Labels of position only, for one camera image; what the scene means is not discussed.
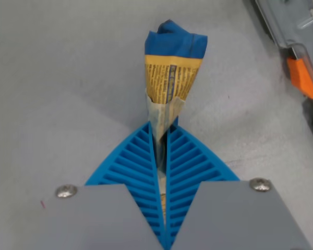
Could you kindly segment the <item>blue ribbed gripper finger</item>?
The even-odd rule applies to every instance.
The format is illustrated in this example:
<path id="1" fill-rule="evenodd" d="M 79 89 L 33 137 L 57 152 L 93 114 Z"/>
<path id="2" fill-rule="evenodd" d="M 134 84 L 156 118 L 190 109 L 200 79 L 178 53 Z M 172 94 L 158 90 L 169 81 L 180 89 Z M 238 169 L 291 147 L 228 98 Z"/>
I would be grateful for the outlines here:
<path id="1" fill-rule="evenodd" d="M 166 249 L 150 123 L 123 140 L 84 186 L 62 184 L 22 249 Z"/>
<path id="2" fill-rule="evenodd" d="M 240 180 L 180 126 L 167 133 L 169 249 L 311 249 L 273 183 Z"/>

